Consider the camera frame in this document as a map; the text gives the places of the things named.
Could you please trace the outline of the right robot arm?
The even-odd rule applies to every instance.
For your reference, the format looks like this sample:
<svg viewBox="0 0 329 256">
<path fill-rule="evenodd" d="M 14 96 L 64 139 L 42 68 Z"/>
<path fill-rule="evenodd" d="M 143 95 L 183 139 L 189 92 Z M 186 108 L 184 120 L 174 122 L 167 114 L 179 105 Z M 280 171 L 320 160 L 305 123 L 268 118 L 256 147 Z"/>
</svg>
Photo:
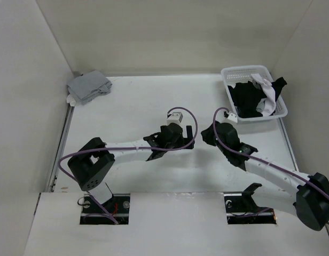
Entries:
<svg viewBox="0 0 329 256">
<path fill-rule="evenodd" d="M 257 192 L 261 184 L 251 184 L 243 191 L 241 204 L 247 211 L 269 207 L 296 216 L 308 228 L 320 231 L 329 222 L 329 180 L 317 172 L 313 175 L 288 170 L 262 158 L 258 149 L 240 141 L 229 123 L 213 122 L 201 132 L 203 141 L 217 147 L 228 162 L 247 173 L 257 175 L 277 186 Z"/>
</svg>

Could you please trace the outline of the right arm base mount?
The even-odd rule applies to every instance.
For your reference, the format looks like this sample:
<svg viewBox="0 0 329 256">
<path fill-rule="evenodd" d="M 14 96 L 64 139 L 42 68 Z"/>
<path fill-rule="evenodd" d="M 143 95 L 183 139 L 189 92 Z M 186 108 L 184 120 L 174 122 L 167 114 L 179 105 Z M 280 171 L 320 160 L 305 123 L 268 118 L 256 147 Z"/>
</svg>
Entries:
<svg viewBox="0 0 329 256">
<path fill-rule="evenodd" d="M 226 220 L 229 225 L 276 224 L 271 208 L 259 207 L 252 196 L 260 183 L 253 183 L 243 191 L 224 193 Z"/>
</svg>

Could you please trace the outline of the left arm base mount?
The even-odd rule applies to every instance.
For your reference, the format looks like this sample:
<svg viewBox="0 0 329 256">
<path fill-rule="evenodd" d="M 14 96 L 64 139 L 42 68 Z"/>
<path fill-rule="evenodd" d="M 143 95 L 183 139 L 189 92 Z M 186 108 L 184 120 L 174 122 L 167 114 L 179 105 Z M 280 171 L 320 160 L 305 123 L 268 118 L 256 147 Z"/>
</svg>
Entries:
<svg viewBox="0 0 329 256">
<path fill-rule="evenodd" d="M 120 225 L 129 223 L 130 194 L 114 194 L 102 206 Z M 106 212 L 99 207 L 91 197 L 83 196 L 78 199 L 77 205 L 81 207 L 81 225 L 115 225 L 114 221 L 106 217 Z"/>
</svg>

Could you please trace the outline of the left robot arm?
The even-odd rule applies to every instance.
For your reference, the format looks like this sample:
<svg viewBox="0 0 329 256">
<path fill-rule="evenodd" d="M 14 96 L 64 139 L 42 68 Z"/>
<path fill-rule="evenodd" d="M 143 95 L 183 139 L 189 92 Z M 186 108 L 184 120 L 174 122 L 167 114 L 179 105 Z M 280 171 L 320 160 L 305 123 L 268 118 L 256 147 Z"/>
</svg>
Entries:
<svg viewBox="0 0 329 256">
<path fill-rule="evenodd" d="M 100 137 L 91 139 L 80 151 L 70 156 L 67 165 L 80 189 L 92 195 L 100 212 L 113 208 L 113 193 L 105 177 L 114 165 L 133 161 L 154 161 L 167 152 L 194 148 L 192 126 L 183 128 L 176 124 L 163 125 L 160 131 L 141 140 L 108 147 Z"/>
</svg>

